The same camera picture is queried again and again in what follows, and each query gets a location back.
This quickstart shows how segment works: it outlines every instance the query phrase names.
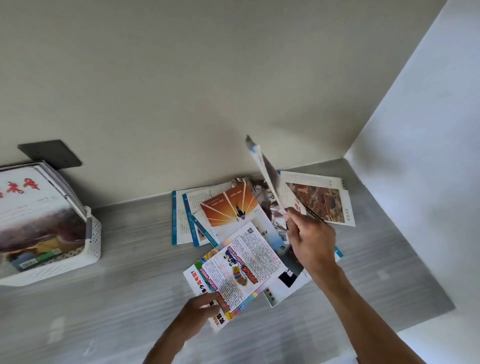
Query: left hand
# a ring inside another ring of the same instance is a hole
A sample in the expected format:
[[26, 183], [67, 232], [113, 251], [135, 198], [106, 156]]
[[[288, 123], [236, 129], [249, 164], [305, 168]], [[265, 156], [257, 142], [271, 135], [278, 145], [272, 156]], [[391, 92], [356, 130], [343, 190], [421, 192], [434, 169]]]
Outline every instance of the left hand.
[[220, 306], [217, 304], [202, 307], [215, 300], [215, 293], [204, 293], [189, 299], [168, 327], [168, 334], [173, 335], [183, 345], [185, 341], [198, 334], [209, 317], [213, 317], [220, 312]]

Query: perforated basket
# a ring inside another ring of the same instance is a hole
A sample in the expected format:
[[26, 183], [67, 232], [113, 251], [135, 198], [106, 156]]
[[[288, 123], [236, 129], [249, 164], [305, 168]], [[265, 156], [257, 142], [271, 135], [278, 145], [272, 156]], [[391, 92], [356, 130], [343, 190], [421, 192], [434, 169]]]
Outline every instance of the perforated basket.
[[92, 216], [92, 211], [89, 207], [86, 206], [85, 208], [87, 210], [87, 228], [85, 247], [81, 253], [63, 260], [46, 262], [42, 266], [2, 278], [0, 279], [0, 285], [25, 286], [45, 278], [56, 276], [57, 274], [95, 263], [100, 258], [102, 224]]

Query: barcode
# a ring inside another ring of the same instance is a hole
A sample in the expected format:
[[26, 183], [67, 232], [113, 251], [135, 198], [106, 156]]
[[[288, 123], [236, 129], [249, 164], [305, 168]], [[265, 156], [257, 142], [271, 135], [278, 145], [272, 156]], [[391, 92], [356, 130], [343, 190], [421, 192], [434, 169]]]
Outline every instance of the barcode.
[[279, 231], [278, 234], [280, 235], [280, 238], [282, 241], [286, 242], [287, 241], [287, 232], [286, 231]]
[[36, 259], [35, 258], [27, 260], [26, 262], [20, 263], [19, 266], [20, 266], [21, 269], [25, 269], [29, 266], [32, 266], [33, 264], [36, 264]]

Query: black panel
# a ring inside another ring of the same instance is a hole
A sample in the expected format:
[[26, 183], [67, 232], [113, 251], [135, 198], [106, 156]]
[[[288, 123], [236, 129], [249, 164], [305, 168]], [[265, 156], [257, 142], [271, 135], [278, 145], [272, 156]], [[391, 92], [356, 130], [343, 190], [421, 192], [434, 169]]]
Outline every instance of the black panel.
[[32, 160], [44, 160], [56, 170], [79, 167], [80, 159], [60, 139], [19, 144], [18, 149]]

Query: finger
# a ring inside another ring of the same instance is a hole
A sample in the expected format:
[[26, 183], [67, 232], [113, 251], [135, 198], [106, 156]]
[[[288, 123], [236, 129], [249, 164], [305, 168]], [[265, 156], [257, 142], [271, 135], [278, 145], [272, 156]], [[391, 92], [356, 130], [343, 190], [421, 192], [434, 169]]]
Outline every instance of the finger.
[[306, 216], [302, 215], [300, 212], [298, 212], [296, 209], [293, 207], [288, 207], [287, 208], [287, 213], [289, 220], [293, 220], [295, 224], [298, 226], [299, 229], [305, 226], [306, 223]]
[[216, 300], [215, 293], [204, 293], [204, 294], [201, 294], [200, 296], [193, 297], [191, 300], [191, 303], [195, 307], [201, 307], [213, 300]]
[[290, 244], [292, 244], [292, 246], [295, 247], [300, 242], [299, 227], [297, 226], [297, 224], [292, 218], [288, 219], [287, 227], [288, 227], [288, 240], [290, 240]]
[[206, 308], [201, 308], [202, 314], [205, 318], [216, 316], [220, 312], [220, 306], [214, 304], [213, 306], [208, 306]]

